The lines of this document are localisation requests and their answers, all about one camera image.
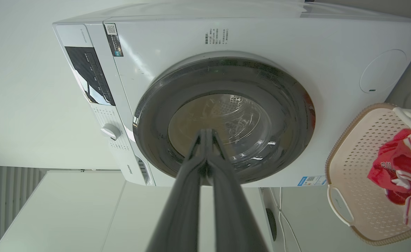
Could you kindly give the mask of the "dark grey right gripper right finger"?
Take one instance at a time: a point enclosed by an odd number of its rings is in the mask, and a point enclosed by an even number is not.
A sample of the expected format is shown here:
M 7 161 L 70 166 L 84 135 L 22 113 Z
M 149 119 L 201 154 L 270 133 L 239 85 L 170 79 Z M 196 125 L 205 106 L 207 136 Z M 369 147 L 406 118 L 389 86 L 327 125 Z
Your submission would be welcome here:
M 206 131 L 206 177 L 213 186 L 218 252 L 267 252 L 268 246 L 218 133 Z

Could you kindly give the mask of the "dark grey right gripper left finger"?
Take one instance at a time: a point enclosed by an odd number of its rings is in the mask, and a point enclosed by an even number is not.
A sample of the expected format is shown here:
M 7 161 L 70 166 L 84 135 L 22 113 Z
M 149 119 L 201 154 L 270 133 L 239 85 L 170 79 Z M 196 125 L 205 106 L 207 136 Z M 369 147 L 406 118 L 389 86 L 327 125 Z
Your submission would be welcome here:
M 197 132 L 150 239 L 147 252 L 197 252 L 200 189 L 206 175 L 206 130 Z

